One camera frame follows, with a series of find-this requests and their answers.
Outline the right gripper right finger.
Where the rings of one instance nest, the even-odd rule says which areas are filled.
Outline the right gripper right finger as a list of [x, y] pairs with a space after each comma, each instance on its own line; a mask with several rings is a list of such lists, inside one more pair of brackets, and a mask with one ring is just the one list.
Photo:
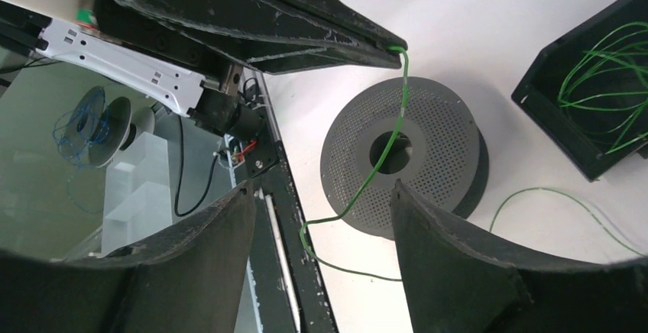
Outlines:
[[394, 241], [415, 332], [645, 332], [647, 260], [588, 263], [515, 244], [396, 182]]

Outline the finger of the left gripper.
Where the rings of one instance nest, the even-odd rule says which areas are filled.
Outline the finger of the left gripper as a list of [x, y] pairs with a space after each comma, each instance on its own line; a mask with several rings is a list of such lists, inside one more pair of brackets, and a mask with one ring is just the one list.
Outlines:
[[209, 76], [227, 63], [269, 74], [399, 69], [406, 41], [340, 0], [95, 0], [101, 33]]

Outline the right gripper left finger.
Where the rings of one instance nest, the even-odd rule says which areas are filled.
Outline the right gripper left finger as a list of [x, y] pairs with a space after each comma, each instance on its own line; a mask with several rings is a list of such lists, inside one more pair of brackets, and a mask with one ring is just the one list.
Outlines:
[[105, 257], [2, 251], [3, 332], [232, 332], [256, 218], [244, 181], [193, 215]]

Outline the dark grey cable spool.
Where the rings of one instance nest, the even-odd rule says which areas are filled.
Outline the dark grey cable spool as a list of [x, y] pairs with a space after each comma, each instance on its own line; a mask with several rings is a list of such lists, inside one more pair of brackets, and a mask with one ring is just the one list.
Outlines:
[[421, 77], [388, 79], [355, 96], [322, 146], [323, 192], [344, 222], [393, 237], [396, 181], [461, 218], [476, 209], [488, 182], [485, 139], [463, 100]]

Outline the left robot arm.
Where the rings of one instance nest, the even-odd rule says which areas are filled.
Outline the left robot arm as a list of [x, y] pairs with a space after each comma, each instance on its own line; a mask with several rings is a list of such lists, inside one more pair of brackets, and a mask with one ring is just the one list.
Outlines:
[[267, 123], [238, 96], [243, 70], [398, 69], [407, 48], [339, 0], [1, 0], [1, 44], [107, 76], [240, 141]]

